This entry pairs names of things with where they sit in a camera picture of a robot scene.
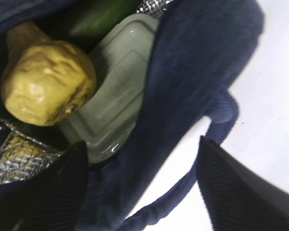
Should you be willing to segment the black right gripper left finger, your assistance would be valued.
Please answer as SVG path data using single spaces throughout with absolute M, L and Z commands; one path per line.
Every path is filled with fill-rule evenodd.
M 88 184 L 86 143 L 0 197 L 0 231 L 73 231 Z

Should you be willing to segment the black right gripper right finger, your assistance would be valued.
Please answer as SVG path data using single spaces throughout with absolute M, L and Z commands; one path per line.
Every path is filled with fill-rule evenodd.
M 289 194 L 201 137 L 198 185 L 215 231 L 289 231 Z

